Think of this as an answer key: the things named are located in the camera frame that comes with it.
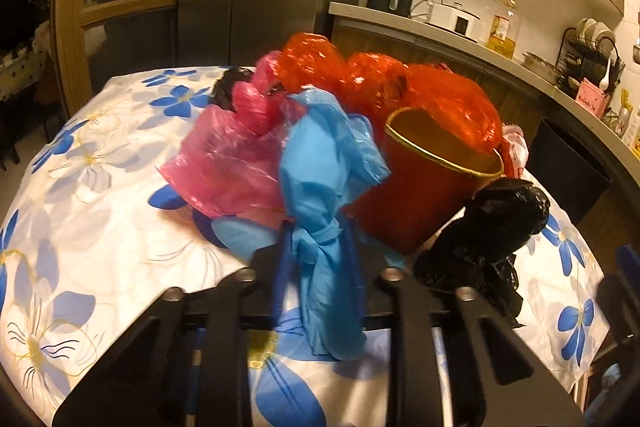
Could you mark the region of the red gold paper cup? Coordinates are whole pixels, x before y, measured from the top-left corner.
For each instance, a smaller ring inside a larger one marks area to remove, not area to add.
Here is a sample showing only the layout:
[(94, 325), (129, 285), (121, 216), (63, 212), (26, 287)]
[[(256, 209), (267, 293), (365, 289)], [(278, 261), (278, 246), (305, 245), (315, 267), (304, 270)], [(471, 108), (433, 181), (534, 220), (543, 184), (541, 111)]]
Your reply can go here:
[(417, 251), (503, 174), (498, 152), (478, 153), (418, 108), (388, 117), (382, 155), (390, 176), (359, 196), (347, 213), (364, 233), (402, 255)]

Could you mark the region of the blue plastic bag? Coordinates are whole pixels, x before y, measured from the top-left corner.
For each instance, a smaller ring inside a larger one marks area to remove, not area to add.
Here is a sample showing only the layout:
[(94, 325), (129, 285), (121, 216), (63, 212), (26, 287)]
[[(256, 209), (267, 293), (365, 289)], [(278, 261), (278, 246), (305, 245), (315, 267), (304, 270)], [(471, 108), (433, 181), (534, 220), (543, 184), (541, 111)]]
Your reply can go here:
[(390, 176), (366, 117), (347, 114), (318, 88), (292, 95), (306, 109), (279, 166), (286, 214), (294, 225), (293, 285), (310, 351), (352, 361), (366, 335), (357, 315), (341, 242), (342, 209)]

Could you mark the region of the red plastic bag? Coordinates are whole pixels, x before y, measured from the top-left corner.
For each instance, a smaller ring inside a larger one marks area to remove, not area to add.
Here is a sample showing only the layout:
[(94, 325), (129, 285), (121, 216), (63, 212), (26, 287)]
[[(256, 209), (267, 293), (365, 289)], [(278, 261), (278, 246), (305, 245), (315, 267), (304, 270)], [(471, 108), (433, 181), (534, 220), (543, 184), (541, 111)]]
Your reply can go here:
[(288, 39), (276, 63), (286, 91), (314, 86), (332, 93), (347, 113), (367, 117), (381, 141), (397, 109), (423, 109), (436, 124), (485, 155), (502, 141), (502, 121), (486, 92), (444, 64), (405, 64), (381, 53), (345, 58), (326, 37), (299, 32)]

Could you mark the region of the small black plastic bag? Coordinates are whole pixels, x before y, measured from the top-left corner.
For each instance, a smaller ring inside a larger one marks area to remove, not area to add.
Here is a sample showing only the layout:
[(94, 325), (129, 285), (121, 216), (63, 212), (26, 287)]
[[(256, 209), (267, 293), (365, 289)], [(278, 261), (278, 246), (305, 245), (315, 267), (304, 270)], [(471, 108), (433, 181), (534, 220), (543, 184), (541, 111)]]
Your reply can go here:
[(234, 112), (232, 103), (233, 87), (239, 82), (250, 82), (254, 72), (247, 67), (228, 68), (224, 75), (218, 79), (208, 97), (209, 105), (217, 105), (225, 110)]

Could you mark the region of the light pink plastic bag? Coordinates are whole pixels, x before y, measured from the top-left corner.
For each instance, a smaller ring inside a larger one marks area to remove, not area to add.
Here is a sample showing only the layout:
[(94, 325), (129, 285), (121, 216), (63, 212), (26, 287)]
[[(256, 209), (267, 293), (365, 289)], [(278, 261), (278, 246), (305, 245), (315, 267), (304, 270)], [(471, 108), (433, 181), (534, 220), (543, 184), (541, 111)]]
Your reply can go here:
[(512, 179), (521, 179), (528, 159), (528, 146), (520, 126), (502, 126), (502, 140), (498, 152), (503, 161), (504, 175)]

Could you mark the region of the black trash bin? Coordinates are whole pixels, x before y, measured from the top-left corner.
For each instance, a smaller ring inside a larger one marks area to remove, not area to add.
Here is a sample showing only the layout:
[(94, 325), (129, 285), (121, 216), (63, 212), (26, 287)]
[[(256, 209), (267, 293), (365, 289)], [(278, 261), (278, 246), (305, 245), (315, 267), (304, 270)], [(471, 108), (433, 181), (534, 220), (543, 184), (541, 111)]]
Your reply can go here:
[(526, 169), (545, 187), (574, 225), (588, 215), (612, 178), (570, 132), (542, 118), (530, 142)]

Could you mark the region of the wooden lower cabinet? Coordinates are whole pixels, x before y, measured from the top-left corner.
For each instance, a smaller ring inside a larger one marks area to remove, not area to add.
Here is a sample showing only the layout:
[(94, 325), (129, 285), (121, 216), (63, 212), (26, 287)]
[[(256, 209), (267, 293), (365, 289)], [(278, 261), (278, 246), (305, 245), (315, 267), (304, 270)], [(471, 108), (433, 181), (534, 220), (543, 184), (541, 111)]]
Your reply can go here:
[(517, 124), (530, 142), (542, 118), (570, 132), (597, 158), (612, 178), (610, 187), (576, 227), (604, 272), (616, 268), (616, 251), (639, 246), (639, 161), (596, 117), (559, 89), (524, 67), (447, 34), (412, 31), (397, 17), (378, 14), (374, 20), (333, 15), (330, 39), (343, 55), (358, 51), (383, 53), (404, 63), (445, 64), (482, 87), (506, 124)]

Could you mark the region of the pink utensil holder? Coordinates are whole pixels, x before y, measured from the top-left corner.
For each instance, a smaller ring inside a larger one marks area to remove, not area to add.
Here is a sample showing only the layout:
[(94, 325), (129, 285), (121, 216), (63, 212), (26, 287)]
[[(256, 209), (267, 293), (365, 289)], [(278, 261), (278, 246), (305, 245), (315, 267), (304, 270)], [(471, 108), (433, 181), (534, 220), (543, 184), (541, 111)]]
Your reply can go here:
[(601, 119), (608, 108), (611, 95), (602, 91), (587, 78), (580, 83), (575, 101), (594, 117)]

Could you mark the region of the white ladle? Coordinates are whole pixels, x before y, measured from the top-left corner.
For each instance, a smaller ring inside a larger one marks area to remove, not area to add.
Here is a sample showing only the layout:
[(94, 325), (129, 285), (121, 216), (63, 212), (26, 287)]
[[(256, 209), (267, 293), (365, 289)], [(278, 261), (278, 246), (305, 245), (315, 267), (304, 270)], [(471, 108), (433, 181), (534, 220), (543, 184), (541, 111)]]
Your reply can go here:
[(611, 70), (611, 59), (608, 58), (606, 60), (606, 69), (605, 73), (599, 81), (598, 87), (602, 92), (608, 90), (608, 85), (610, 84), (610, 70)]

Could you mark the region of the black dish rack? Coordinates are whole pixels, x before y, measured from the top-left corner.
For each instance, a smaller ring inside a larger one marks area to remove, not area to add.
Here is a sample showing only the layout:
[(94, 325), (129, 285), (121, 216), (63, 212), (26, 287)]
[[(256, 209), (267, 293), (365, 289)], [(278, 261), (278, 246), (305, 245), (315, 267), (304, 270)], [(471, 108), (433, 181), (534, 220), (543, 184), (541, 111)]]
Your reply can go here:
[(560, 89), (575, 98), (584, 78), (597, 86), (608, 58), (611, 59), (610, 84), (605, 93), (612, 94), (626, 67), (617, 51), (613, 31), (593, 18), (583, 18), (575, 27), (567, 28), (555, 61), (555, 67), (562, 74)]

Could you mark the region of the steel bowl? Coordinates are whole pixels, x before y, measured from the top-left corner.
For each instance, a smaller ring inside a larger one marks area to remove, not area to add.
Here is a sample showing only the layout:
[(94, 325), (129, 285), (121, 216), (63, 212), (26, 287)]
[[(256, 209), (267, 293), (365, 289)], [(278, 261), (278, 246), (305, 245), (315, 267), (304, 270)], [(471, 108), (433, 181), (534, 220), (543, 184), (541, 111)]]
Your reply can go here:
[(523, 53), (523, 66), (529, 70), (529, 72), (533, 72), (544, 81), (547, 81), (551, 86), (556, 86), (562, 76), (559, 69), (540, 56), (530, 52)]

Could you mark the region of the white rice cooker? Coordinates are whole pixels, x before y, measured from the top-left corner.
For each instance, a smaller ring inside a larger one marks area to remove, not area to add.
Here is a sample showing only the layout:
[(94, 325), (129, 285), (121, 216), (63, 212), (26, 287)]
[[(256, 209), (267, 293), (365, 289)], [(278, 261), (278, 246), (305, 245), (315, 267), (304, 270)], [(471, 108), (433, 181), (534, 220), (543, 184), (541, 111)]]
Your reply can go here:
[(480, 18), (458, 4), (435, 3), (427, 23), (474, 42), (480, 38)]

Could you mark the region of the cooking oil bottle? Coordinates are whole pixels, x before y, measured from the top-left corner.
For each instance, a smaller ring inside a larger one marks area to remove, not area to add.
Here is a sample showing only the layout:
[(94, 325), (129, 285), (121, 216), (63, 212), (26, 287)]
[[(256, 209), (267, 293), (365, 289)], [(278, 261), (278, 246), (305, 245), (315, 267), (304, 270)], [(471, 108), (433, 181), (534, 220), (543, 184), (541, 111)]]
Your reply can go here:
[(491, 21), (486, 48), (511, 60), (518, 41), (520, 19), (514, 0), (499, 1), (498, 10)]

